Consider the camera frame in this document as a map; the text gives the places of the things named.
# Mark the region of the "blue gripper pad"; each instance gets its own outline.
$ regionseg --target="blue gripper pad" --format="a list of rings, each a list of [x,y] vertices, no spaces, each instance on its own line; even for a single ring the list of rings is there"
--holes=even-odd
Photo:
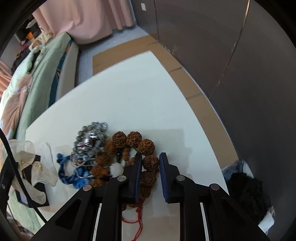
[[[166,171],[165,171],[165,164],[164,164],[164,160],[168,161],[166,158],[166,154],[165,153],[161,153],[159,155],[159,172],[160,172],[160,179],[161,179],[161,186],[163,188],[163,197],[165,199],[166,202],[169,201],[169,193],[168,193],[168,179],[167,179],[167,175],[166,175]]]
[[[142,158],[139,159],[139,165],[137,170],[137,176],[135,181],[135,198],[139,199],[140,195],[140,183],[141,183],[141,173],[142,173]]]

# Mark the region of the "light switch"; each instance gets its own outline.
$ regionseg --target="light switch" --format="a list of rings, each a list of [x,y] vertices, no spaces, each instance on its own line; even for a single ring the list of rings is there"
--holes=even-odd
[[[142,7],[142,10],[143,10],[143,11],[146,11],[146,6],[145,6],[145,4],[142,3],[142,2],[141,2],[141,7]]]

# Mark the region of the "cardboard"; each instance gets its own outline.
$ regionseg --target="cardboard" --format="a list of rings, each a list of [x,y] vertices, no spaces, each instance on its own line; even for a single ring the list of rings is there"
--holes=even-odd
[[[221,168],[238,159],[222,123],[202,94],[187,100],[202,126]]]
[[[93,56],[93,75],[137,54],[152,51],[164,68],[170,72],[180,63],[150,35],[117,45]]]
[[[179,87],[185,98],[194,96],[200,93],[200,89],[191,79],[191,77],[183,69],[177,69],[170,72],[170,76]]]
[[[134,39],[93,56],[93,74],[95,75],[114,64],[149,50],[169,72],[184,97],[191,97],[187,101],[198,118],[220,167],[222,168],[237,160],[234,147],[207,98],[201,93],[192,78],[181,69],[180,63],[152,36],[147,35]]]

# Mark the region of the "brown bead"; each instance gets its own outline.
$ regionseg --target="brown bead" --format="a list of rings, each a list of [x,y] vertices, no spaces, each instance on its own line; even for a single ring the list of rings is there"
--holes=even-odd
[[[155,145],[152,140],[144,139],[138,145],[138,151],[144,156],[151,155],[155,149]]]
[[[145,201],[145,198],[139,198],[137,203],[127,204],[127,205],[131,208],[141,207],[141,206],[143,206],[144,201]]]
[[[126,165],[125,166],[128,167],[128,166],[133,165],[134,161],[135,161],[135,157],[132,157],[129,161],[126,161]]]
[[[99,153],[98,157],[96,158],[97,164],[102,166],[108,165],[109,161],[109,155],[107,155],[105,152]]]
[[[137,131],[131,131],[126,139],[126,144],[133,148],[138,148],[139,142],[142,140],[142,135]]]
[[[123,148],[122,159],[124,161],[128,161],[129,160],[129,151],[130,151],[130,148],[129,147],[124,147]]]
[[[93,186],[94,186],[94,187],[100,187],[100,186],[103,186],[103,185],[105,185],[105,184],[106,184],[106,181],[101,180],[101,179],[99,179],[99,178],[95,178],[95,179],[94,179],[94,182],[93,182]]]
[[[118,131],[113,135],[112,141],[115,147],[122,148],[126,145],[126,135],[122,131]]]
[[[148,155],[143,158],[142,164],[147,171],[156,172],[159,165],[159,160],[155,155]]]
[[[141,175],[141,184],[146,187],[152,187],[156,182],[156,174],[154,172],[144,171]]]
[[[139,194],[139,198],[143,199],[143,198],[148,198],[151,194],[151,188],[152,187],[146,187],[144,185],[140,186],[140,194]]]
[[[98,165],[91,168],[92,175],[100,178],[109,174],[108,170]]]
[[[113,141],[108,140],[104,144],[104,152],[108,155],[113,155],[116,152],[116,147],[114,146]]]

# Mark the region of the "white bed frame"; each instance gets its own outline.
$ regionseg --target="white bed frame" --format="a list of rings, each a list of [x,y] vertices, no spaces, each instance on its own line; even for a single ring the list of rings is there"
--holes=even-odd
[[[75,73],[78,53],[79,47],[73,41],[62,66],[59,83],[57,86],[56,101],[62,98],[75,86]]]

